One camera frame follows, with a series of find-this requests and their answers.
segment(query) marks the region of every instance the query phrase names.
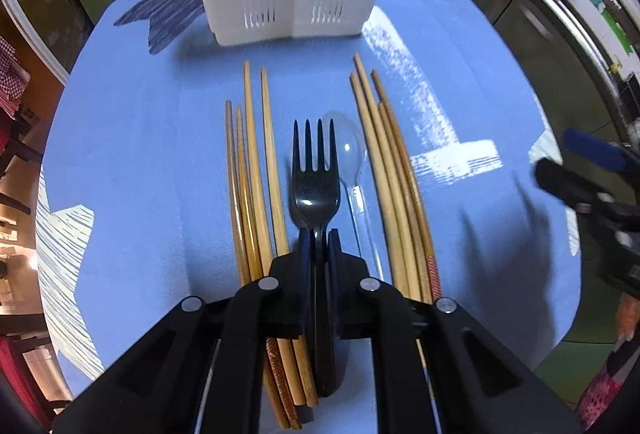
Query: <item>metal screw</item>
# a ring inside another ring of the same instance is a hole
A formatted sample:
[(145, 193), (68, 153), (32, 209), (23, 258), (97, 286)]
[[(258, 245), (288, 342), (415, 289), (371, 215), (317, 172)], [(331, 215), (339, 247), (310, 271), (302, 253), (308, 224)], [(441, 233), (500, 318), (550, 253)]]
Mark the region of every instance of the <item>metal screw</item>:
[(629, 277), (633, 277), (636, 280), (640, 280), (640, 266), (634, 264), (629, 270)]
[(575, 205), (577, 213), (591, 213), (591, 205), (589, 203), (578, 203)]
[(617, 231), (616, 232), (616, 240), (625, 247), (631, 248), (634, 245), (634, 240), (633, 238), (628, 234), (625, 233), (624, 231)]
[(360, 287), (365, 291), (377, 291), (380, 289), (380, 281), (372, 277), (366, 277), (360, 281)]
[(265, 277), (263, 279), (260, 279), (258, 281), (258, 288), (265, 290), (265, 291), (271, 291), (276, 289), (278, 286), (280, 285), (280, 282), (278, 279), (276, 279), (276, 277)]
[(202, 307), (202, 300), (198, 297), (187, 297), (182, 301), (182, 303), (180, 303), (180, 307), (182, 308), (182, 311), (193, 313)]
[(611, 196), (611, 194), (607, 194), (606, 192), (598, 192), (598, 199), (603, 203), (613, 203), (615, 199)]
[(436, 308), (443, 313), (453, 313), (458, 305), (451, 299), (444, 297), (436, 301)]

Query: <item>bamboo chopstick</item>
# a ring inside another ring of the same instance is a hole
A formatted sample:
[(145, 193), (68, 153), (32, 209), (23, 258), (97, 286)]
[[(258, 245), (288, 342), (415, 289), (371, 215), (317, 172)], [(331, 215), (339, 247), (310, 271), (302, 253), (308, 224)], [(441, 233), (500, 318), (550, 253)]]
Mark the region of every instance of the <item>bamboo chopstick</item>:
[[(230, 159), (229, 154), (229, 134), (233, 134), (233, 123), (232, 123), (232, 115), (231, 115), (231, 103), (229, 102), (226, 106), (226, 145), (227, 145), (227, 161)], [(249, 183), (246, 173), (246, 157), (244, 155), (244, 136), (242, 135), (242, 112), (240, 107), (236, 109), (236, 130), (237, 130), (237, 140), (238, 140), (238, 184), (239, 184), (239, 200), (241, 203), (241, 224), (242, 227), (236, 229), (234, 231), (234, 241), (236, 237), (244, 237), (245, 243), (242, 245), (244, 248), (244, 252), (246, 255), (246, 261), (248, 262), (247, 271), (249, 272), (248, 280), (245, 282), (243, 279), (246, 277), (246, 273), (240, 267), (238, 271), (241, 273), (241, 283), (246, 284), (251, 280), (256, 280), (262, 277), (262, 267), (260, 266), (260, 259), (257, 252), (257, 244), (255, 244), (254, 240), (254, 225), (253, 215), (252, 215), (252, 206), (251, 206), (251, 197), (249, 194)], [(236, 157), (235, 154), (231, 156), (232, 166), (229, 168), (229, 175), (236, 171)], [(235, 219), (232, 220), (232, 224), (237, 226), (237, 221)], [(264, 364), (264, 368), (262, 370), (262, 378), (264, 381), (264, 386), (267, 389), (267, 395), (269, 396), (269, 401), (271, 401), (271, 407), (273, 408), (273, 413), (278, 421), (278, 425), (282, 429), (288, 429), (290, 427), (290, 422), (287, 417), (287, 413), (285, 411), (285, 407), (283, 405), (283, 401), (280, 397), (280, 393), (278, 391), (278, 386), (276, 384), (276, 380), (272, 373), (273, 365), (271, 364), (271, 357), (269, 357), (270, 364)]]
[(287, 385), (287, 376), (284, 372), (282, 357), (280, 356), (280, 350), (278, 348), (276, 338), (267, 338), (267, 358), (271, 365), (273, 379), (276, 382), (278, 394), (282, 400), (282, 406), (284, 407), (284, 412), (287, 414), (289, 424), (293, 430), (300, 430), (302, 429), (302, 425), (300, 425), (298, 411), (296, 410), (296, 406), (293, 405), (289, 385)]
[(242, 208), (242, 228), (244, 229), (246, 258), (249, 264), (251, 280), (258, 280), (262, 278), (262, 265), (260, 264), (258, 241), (255, 236), (255, 217), (249, 189), (249, 175), (246, 171), (244, 133), (242, 132), (242, 110), (240, 106), (236, 107), (236, 133), (238, 140), (238, 185)]
[[(284, 220), (284, 208), (282, 206), (282, 194), (280, 192), (280, 178), (278, 177), (278, 159), (273, 138), (273, 120), (271, 119), (271, 101), (269, 99), (269, 81), (265, 67), (260, 72), (262, 84), (262, 124), (264, 127), (264, 150), (267, 158), (267, 178), (269, 180), (269, 201), (271, 204), (271, 220), (273, 222), (273, 236), (276, 242), (276, 253), (278, 256), (287, 255), (289, 250), (289, 239), (287, 238), (287, 228)], [(314, 382), (311, 364), (309, 362), (306, 341), (304, 337), (293, 340), (293, 350), (298, 363), (300, 374), (296, 374), (296, 384), (302, 384), (302, 403), (296, 401), (296, 393), (291, 386), (293, 402), (296, 405), (306, 403), (309, 407), (318, 405), (318, 393)]]
[(240, 209), (240, 190), (238, 187), (238, 169), (236, 167), (236, 146), (234, 144), (234, 115), (231, 101), (225, 101), (226, 128), (226, 167), (229, 177), (229, 204), (231, 211), (231, 228), (234, 236), (238, 276), (242, 286), (251, 282), (249, 264), (244, 246), (244, 230), (242, 229), (242, 211)]
[[(256, 231), (258, 235), (258, 249), (260, 250), (262, 272), (263, 274), (268, 275), (269, 270), (271, 269), (271, 262), (273, 261), (273, 250), (271, 249), (271, 237), (269, 235), (267, 211), (264, 204), (264, 192), (262, 191), (262, 176), (260, 175), (260, 159), (258, 157), (258, 140), (255, 135), (254, 96), (251, 90), (249, 62), (244, 62), (244, 112), (246, 117), (246, 147), (249, 155), (249, 176), (251, 181), (252, 202), (254, 204)], [(298, 374), (298, 366), (296, 365), (296, 358), (293, 354), (293, 345), (291, 344), (291, 340), (278, 338), (277, 343), (280, 351), (278, 361), (282, 361), (286, 376), (286, 380), (282, 383), (286, 385), (289, 393), (296, 393), (293, 403), (304, 404), (305, 393), (302, 389), (302, 384), (300, 383), (300, 375)], [(278, 388), (280, 388), (281, 382), (278, 380), (278, 375), (274, 374), (274, 377), (276, 378)], [(292, 428), (295, 428), (293, 426), (292, 416), (290, 415), (290, 412), (292, 412), (295, 414), (295, 419), (297, 419), (295, 408), (293, 408), (292, 411), (289, 411), (287, 410), (286, 403), (284, 403), (284, 405), (287, 415), (289, 416), (289, 421), (292, 423)]]
[(424, 210), (422, 195), (420, 194), (420, 190), (418, 189), (418, 182), (415, 178), (414, 169), (411, 166), (411, 159), (409, 159), (409, 153), (406, 150), (406, 144), (404, 143), (404, 139), (402, 138), (398, 120), (396, 119), (393, 109), (391, 108), (391, 104), (389, 103), (389, 99), (386, 96), (385, 88), (382, 85), (382, 80), (380, 80), (380, 75), (375, 69), (371, 71), (371, 78), (373, 79), (373, 83), (376, 86), (376, 91), (378, 91), (378, 96), (386, 107), (391, 123), (391, 129), (394, 133), (396, 143), (399, 147), (400, 159), (402, 160), (404, 175), (409, 182), (409, 188), (411, 189), (412, 198), (414, 200), (414, 207), (418, 216), (418, 225), (420, 227), (420, 238), (422, 239), (422, 247), (424, 248), (424, 253), (427, 257), (427, 270), (429, 272), (429, 281), (431, 285), (431, 297), (435, 300), (442, 297), (442, 290), (440, 289), (440, 276), (438, 274), (438, 265), (436, 264), (435, 251), (433, 249), (433, 238), (431, 237), (431, 232), (429, 230), (429, 224)]
[(427, 271), (427, 258), (424, 254), (424, 248), (422, 247), (422, 240), (420, 238), (420, 226), (418, 225), (418, 216), (415, 210), (414, 201), (411, 197), (411, 192), (409, 191), (409, 185), (406, 176), (404, 175), (404, 170), (402, 169), (402, 160), (400, 159), (398, 143), (396, 143), (393, 131), (391, 129), (391, 121), (384, 103), (378, 103), (378, 110), (380, 110), (382, 124), (385, 128), (386, 137), (391, 147), (391, 155), (394, 159), (394, 168), (396, 169), (396, 173), (398, 173), (400, 190), (402, 192), (402, 198), (404, 199), (404, 207), (406, 208), (407, 217), (409, 219), (409, 229), (411, 230), (411, 240), (414, 247), (415, 262), (418, 267), (418, 282), (420, 283), (422, 302), (432, 304), (433, 299), (431, 298), (431, 285), (429, 283), (429, 272)]
[(382, 212), (382, 221), (385, 226), (386, 241), (388, 244), (389, 260), (396, 288), (405, 297), (409, 296), (409, 284), (406, 277), (406, 268), (402, 259), (402, 246), (400, 244), (400, 234), (398, 231), (398, 221), (394, 204), (391, 199), (389, 184), (386, 179), (385, 166), (382, 162), (382, 153), (380, 152), (380, 144), (376, 138), (376, 131), (373, 128), (373, 122), (367, 101), (365, 100), (362, 86), (357, 75), (351, 73), (351, 88), (356, 98), (362, 128), (364, 129), (365, 139), (367, 141), (367, 149), (371, 156), (371, 166), (373, 168), (373, 177), (378, 189), (378, 199), (380, 201), (380, 210)]
[(418, 276), (418, 267), (415, 263), (414, 245), (411, 240), (411, 230), (409, 229), (409, 220), (404, 207), (404, 199), (400, 190), (400, 182), (398, 181), (398, 173), (394, 168), (394, 160), (391, 156), (391, 149), (386, 138), (385, 129), (382, 124), (382, 118), (378, 111), (378, 106), (373, 98), (373, 92), (369, 84), (369, 78), (364, 71), (364, 66), (358, 53), (353, 55), (353, 61), (356, 65), (356, 70), (360, 78), (360, 84), (364, 91), (367, 105), (369, 107), (369, 113), (373, 121), (373, 127), (380, 144), (380, 151), (382, 152), (383, 165), (386, 168), (386, 178), (389, 183), (391, 200), (393, 202), (396, 211), (396, 221), (398, 221), (398, 230), (400, 233), (400, 243), (402, 247), (402, 257), (404, 258), (404, 264), (406, 266), (406, 277), (409, 289), (409, 297), (413, 300), (420, 301), (422, 296), (420, 295), (420, 282)]

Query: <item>table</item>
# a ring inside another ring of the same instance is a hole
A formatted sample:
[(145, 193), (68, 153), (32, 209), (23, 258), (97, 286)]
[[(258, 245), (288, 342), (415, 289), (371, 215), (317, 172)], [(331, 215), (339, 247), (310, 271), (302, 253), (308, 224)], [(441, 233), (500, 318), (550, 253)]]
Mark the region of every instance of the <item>table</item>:
[[(242, 104), (242, 62), (252, 64), (259, 127), (259, 67), (268, 68), (286, 191), (295, 119), (338, 109), (358, 121), (348, 81), (355, 51), (379, 70), (395, 107), (443, 293), (536, 366), (577, 309), (575, 214), (534, 185), (530, 162), (559, 159), (558, 146), (526, 77), (476, 6), (377, 0), (360, 37), (220, 48), (199, 2), (116, 0), (53, 121), (36, 243), (50, 336), (73, 393), (184, 296), (212, 301), (237, 290), (224, 100)], [(266, 186), (264, 165), (262, 175)], [(368, 166), (362, 186), (382, 245)], [(347, 204), (332, 226), (343, 250), (357, 253)], [(297, 235), (290, 220), (287, 230)], [(374, 432), (368, 341), (338, 351), (344, 381), (305, 428)], [(276, 430), (267, 399), (262, 410), (262, 430)]]

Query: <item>plastic spoon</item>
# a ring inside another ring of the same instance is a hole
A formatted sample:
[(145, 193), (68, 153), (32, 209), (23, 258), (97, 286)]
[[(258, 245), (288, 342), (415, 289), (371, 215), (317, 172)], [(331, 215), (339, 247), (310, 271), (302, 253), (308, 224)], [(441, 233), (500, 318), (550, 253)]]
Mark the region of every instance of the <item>plastic spoon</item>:
[(362, 252), (362, 246), (364, 240), (369, 242), (378, 278), (384, 280), (380, 256), (373, 240), (369, 214), (360, 186), (360, 171), (367, 157), (364, 137), (357, 125), (346, 114), (335, 110), (329, 111), (322, 117), (322, 124), (327, 125), (328, 128), (332, 119), (334, 120), (335, 145), (338, 152), (338, 173), (340, 181), (347, 190), (358, 251), (360, 256), (366, 259)]

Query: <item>person's hand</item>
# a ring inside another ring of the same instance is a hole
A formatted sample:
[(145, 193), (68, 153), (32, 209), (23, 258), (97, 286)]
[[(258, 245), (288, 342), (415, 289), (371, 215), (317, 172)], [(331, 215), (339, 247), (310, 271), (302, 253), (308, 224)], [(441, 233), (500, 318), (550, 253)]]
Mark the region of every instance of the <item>person's hand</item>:
[(640, 320), (640, 300), (622, 293), (616, 323), (618, 324), (618, 340), (624, 338), (627, 341), (636, 334), (636, 327)]

